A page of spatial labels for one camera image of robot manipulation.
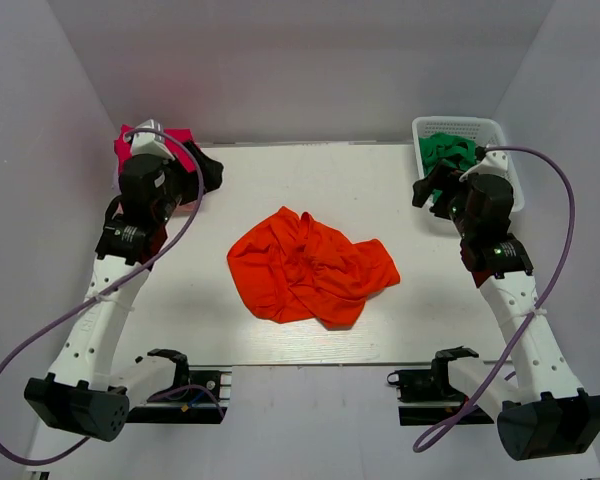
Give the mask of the orange t-shirt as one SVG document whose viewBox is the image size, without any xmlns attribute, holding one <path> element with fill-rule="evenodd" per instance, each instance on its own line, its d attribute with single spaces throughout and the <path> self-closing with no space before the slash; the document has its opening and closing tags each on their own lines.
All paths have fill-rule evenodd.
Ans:
<svg viewBox="0 0 600 480">
<path fill-rule="evenodd" d="M 369 297 L 401 281 L 379 240 L 353 243 L 287 207 L 237 240 L 227 263 L 246 308 L 279 324 L 315 318 L 328 329 L 349 329 Z"/>
</svg>

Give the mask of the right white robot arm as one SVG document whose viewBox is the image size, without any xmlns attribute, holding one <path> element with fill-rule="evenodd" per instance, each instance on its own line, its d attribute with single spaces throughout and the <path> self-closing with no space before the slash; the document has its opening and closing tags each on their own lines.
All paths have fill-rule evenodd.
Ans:
<svg viewBox="0 0 600 480">
<path fill-rule="evenodd" d="M 496 424 L 514 460 L 581 454 L 600 432 L 600 395 L 588 394 L 567 365 L 540 307 L 533 265 L 510 233 L 511 184 L 493 174 L 463 173 L 438 164 L 415 182 L 413 205 L 440 196 L 430 211 L 460 234 L 460 254 L 489 305 L 506 343 L 514 381 L 499 376 L 468 347 L 441 350 L 431 362 L 431 384 L 441 397 L 467 396 Z"/>
</svg>

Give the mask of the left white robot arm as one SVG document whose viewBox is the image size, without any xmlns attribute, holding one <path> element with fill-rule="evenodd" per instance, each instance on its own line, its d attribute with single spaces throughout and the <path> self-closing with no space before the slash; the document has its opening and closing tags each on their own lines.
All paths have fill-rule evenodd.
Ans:
<svg viewBox="0 0 600 480">
<path fill-rule="evenodd" d="M 114 440 L 131 410 L 156 394 L 179 399 L 191 387 L 185 354 L 154 349 L 113 372 L 112 362 L 132 305 L 167 240 L 175 210 L 219 188 L 223 166 L 188 140 L 187 169 L 174 153 L 136 153 L 123 161 L 120 193 L 108 205 L 86 299 L 45 378 L 28 381 L 24 397 L 49 427 Z"/>
</svg>

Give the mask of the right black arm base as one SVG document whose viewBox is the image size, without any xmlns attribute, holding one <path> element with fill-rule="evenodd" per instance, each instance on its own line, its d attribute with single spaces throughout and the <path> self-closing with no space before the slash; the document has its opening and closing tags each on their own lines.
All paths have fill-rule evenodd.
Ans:
<svg viewBox="0 0 600 480">
<path fill-rule="evenodd" d="M 440 390 L 429 368 L 395 370 L 387 375 L 386 383 L 396 390 L 401 426 L 433 426 L 450 419 L 468 400 L 456 390 Z"/>
</svg>

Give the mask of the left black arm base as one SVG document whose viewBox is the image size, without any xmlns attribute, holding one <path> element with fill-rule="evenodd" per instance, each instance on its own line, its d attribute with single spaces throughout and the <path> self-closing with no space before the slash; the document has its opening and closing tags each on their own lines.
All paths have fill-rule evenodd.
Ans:
<svg viewBox="0 0 600 480">
<path fill-rule="evenodd" d="M 227 413 L 231 367 L 191 367 L 189 380 L 175 393 L 156 394 L 134 408 L 130 424 L 219 425 Z"/>
</svg>

